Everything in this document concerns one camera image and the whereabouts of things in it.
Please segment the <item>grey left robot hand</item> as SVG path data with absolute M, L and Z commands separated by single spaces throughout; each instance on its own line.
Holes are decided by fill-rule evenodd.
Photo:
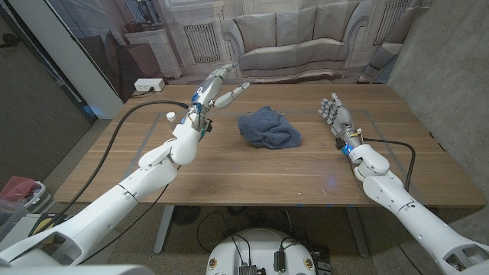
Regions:
M 250 83 L 243 82 L 233 91 L 216 98 L 222 91 L 222 84 L 226 76 L 234 68 L 235 64 L 229 63 L 212 71 L 208 75 L 194 92 L 188 112 L 180 122 L 182 125 L 187 125 L 196 131 L 201 131 L 205 124 L 206 113 L 211 108 L 225 108 L 229 106 L 243 91 L 249 88 Z

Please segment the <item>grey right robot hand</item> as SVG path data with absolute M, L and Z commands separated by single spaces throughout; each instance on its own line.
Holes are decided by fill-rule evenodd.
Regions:
M 331 99 L 321 101 L 318 113 L 330 126 L 335 135 L 335 146 L 348 155 L 353 149 L 362 145 L 361 131 L 355 127 L 351 114 L 344 107 L 335 92 Z

